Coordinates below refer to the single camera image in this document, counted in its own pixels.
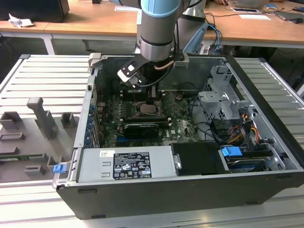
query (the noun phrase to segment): computer case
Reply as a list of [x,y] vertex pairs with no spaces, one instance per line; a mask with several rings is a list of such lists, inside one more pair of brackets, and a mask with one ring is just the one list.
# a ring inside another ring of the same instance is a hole
[[67,0],[0,0],[0,20],[8,20],[9,13],[32,21],[63,22],[69,12]]

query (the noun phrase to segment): circuit board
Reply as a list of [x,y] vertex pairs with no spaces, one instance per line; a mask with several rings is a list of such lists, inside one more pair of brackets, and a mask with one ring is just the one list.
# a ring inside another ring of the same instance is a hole
[[[124,101],[120,96],[113,95],[106,99],[104,106],[108,114],[107,119],[103,119],[100,123],[104,131],[101,142],[103,148],[163,146],[174,142],[200,141],[197,129],[188,115],[190,101],[178,92],[167,92],[160,100],[154,102]],[[137,124],[142,124],[150,118],[156,119],[156,122],[158,119],[162,121],[165,119],[164,123],[169,124],[160,128],[156,137],[125,138],[123,125],[126,123],[124,121],[132,122],[134,119]]]

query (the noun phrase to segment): blue cable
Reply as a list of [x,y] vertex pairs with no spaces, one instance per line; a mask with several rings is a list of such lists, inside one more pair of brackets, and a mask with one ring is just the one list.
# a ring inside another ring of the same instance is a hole
[[210,25],[209,24],[209,26],[211,27],[211,28],[213,28],[214,29],[214,31],[217,33],[217,36],[218,36],[218,45],[217,45],[217,48],[215,49],[215,51],[214,51],[214,54],[216,53],[216,51],[218,50],[218,48],[219,48],[219,44],[220,44],[220,36],[219,36],[219,31],[215,28],[215,27],[213,27],[212,25]]

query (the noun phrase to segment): laptop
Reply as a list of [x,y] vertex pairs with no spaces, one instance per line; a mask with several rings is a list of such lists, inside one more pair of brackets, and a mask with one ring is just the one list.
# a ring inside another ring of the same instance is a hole
[[230,0],[229,3],[234,8],[245,8],[245,9],[261,9],[270,0]]

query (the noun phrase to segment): white paper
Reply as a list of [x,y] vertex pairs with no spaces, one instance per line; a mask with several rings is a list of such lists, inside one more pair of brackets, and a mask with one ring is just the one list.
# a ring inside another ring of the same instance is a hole
[[30,19],[19,19],[11,14],[9,14],[9,22],[17,28],[34,25]]
[[115,151],[100,151],[99,157],[114,157]]
[[115,11],[138,12],[140,9],[127,6],[115,6]]
[[242,19],[255,19],[255,20],[271,20],[269,17],[265,15],[253,15],[253,14],[248,14],[248,15],[240,15]]

